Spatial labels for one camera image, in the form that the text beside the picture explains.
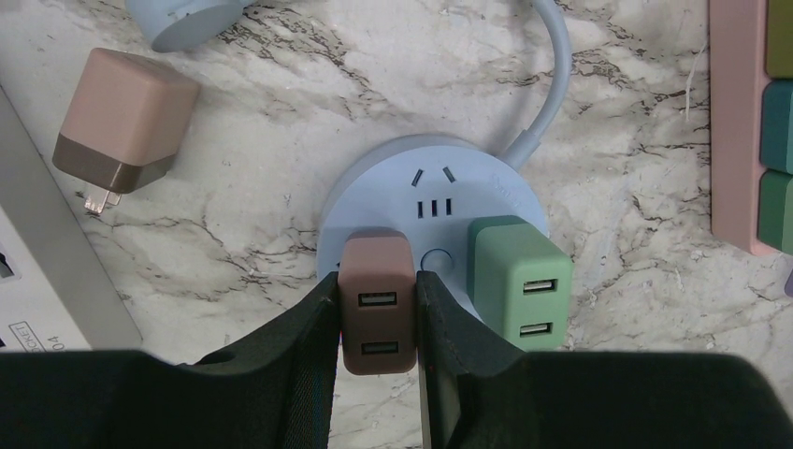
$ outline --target marble surface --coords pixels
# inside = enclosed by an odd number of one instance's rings
[[[789,408],[793,264],[709,233],[706,0],[560,3],[574,76],[523,174],[576,262],[566,349],[736,353]],[[53,170],[144,348],[192,362],[311,289],[324,196],[372,146],[440,131],[499,152],[530,122],[552,50],[528,4],[264,0],[201,48],[160,55],[123,0],[4,0],[0,82],[48,161],[90,48],[203,83],[174,170],[101,218]],[[339,368],[332,428],[331,447],[420,447],[415,371]]]

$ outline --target light blue cable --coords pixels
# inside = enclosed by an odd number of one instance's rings
[[[540,14],[551,35],[551,44],[554,47],[554,80],[551,81],[551,90],[548,92],[548,97],[545,99],[540,113],[537,114],[537,118],[499,157],[515,170],[519,170],[537,150],[537,147],[540,146],[540,138],[562,108],[562,101],[568,91],[570,71],[572,70],[570,35],[555,0],[534,0],[534,8]]]

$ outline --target electrical outlet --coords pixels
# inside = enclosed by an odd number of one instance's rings
[[[514,169],[470,143],[411,136],[385,143],[353,165],[322,214],[317,273],[339,269],[355,232],[387,228],[411,243],[416,267],[437,272],[457,301],[479,316],[467,293],[471,221],[514,215],[547,235],[540,202]]]

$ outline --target green usb charger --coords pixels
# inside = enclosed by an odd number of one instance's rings
[[[561,346],[567,331],[572,261],[515,216],[469,226],[467,287],[484,323],[523,351]]]

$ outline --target usb charger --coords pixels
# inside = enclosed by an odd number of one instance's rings
[[[93,49],[82,71],[52,163],[89,183],[85,207],[102,213],[168,172],[200,84],[136,54]]]
[[[469,297],[484,323],[524,351],[567,331],[572,261],[532,224],[489,217],[469,226]]]
[[[406,372],[416,364],[416,270],[411,245],[392,230],[361,231],[339,268],[341,346],[352,374]]]

